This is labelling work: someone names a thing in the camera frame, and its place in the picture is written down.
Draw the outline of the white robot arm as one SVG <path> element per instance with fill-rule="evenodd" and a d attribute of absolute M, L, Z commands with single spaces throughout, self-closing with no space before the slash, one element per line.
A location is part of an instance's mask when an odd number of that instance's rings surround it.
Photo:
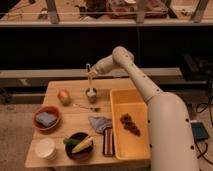
<path fill-rule="evenodd" d="M 148 106 L 151 171 L 199 171 L 190 117 L 183 100 L 160 89 L 134 63 L 133 54 L 122 46 L 94 64 L 88 76 L 117 68 L 126 71 Z"/>

